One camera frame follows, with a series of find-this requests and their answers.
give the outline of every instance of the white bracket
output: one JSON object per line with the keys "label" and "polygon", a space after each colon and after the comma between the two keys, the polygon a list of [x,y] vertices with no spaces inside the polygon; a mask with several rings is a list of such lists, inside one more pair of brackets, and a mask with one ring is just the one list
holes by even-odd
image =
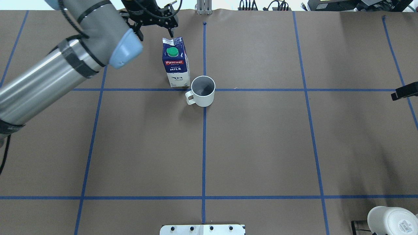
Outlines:
{"label": "white bracket", "polygon": [[245,235],[245,225],[164,225],[160,235]]}
{"label": "white bracket", "polygon": [[199,15],[212,15],[212,0],[197,0],[196,13]]}

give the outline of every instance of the milk carton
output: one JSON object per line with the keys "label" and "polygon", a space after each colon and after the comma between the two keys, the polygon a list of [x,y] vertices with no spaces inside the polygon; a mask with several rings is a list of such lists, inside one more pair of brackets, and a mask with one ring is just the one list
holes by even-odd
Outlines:
{"label": "milk carton", "polygon": [[171,87],[190,86],[189,60],[182,37],[163,38],[163,63]]}

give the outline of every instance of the blue joint cap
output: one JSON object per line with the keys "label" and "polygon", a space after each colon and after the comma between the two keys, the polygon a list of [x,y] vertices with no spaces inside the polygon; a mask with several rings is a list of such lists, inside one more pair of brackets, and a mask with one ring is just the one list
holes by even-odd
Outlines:
{"label": "blue joint cap", "polygon": [[59,10],[58,0],[45,0],[52,9]]}
{"label": "blue joint cap", "polygon": [[142,49],[141,42],[130,28],[117,44],[110,57],[109,64],[115,69],[120,69],[141,54]]}

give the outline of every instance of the red label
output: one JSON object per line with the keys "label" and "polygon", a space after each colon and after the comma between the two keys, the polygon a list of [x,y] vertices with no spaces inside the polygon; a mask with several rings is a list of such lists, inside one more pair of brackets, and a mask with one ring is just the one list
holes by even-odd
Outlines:
{"label": "red label", "polygon": [[167,60],[165,61],[166,65],[170,65],[170,64],[184,64],[184,61],[182,60]]}

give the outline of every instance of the white mug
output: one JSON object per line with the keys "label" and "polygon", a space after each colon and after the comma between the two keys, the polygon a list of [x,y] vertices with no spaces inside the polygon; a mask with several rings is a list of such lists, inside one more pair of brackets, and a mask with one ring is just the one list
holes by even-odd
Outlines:
{"label": "white mug", "polygon": [[418,218],[401,207],[375,207],[367,215],[367,224],[377,235],[418,235]]}
{"label": "white mug", "polygon": [[186,92],[188,105],[197,104],[207,107],[212,104],[215,97],[215,82],[211,77],[199,76],[191,82],[191,91]]}

